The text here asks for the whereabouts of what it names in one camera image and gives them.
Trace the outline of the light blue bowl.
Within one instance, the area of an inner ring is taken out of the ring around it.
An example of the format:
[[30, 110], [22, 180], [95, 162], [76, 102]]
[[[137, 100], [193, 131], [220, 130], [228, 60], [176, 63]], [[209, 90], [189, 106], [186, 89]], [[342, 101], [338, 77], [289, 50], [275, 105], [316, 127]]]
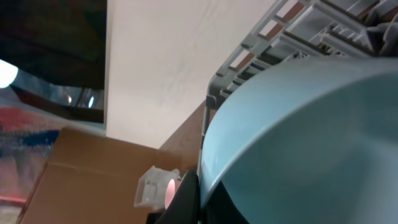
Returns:
[[242, 84], [201, 157], [201, 206], [227, 204], [249, 223], [396, 223], [397, 60], [294, 60]]

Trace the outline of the pink cup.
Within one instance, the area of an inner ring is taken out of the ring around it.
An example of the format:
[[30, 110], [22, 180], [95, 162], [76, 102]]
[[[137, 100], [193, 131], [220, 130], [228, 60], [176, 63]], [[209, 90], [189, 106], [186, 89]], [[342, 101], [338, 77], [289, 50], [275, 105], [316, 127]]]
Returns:
[[168, 209], [168, 207], [170, 206], [175, 196], [175, 193], [176, 193], [176, 181], [175, 179], [171, 179], [166, 188], [165, 201], [164, 201], [165, 209]]

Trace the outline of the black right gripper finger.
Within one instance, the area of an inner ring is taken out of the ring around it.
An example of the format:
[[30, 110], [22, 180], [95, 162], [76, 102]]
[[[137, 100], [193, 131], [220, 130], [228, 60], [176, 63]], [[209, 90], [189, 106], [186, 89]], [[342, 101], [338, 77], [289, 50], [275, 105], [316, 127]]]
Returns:
[[199, 216], [199, 180], [196, 170], [189, 170], [176, 181], [175, 196], [155, 224], [197, 224]]

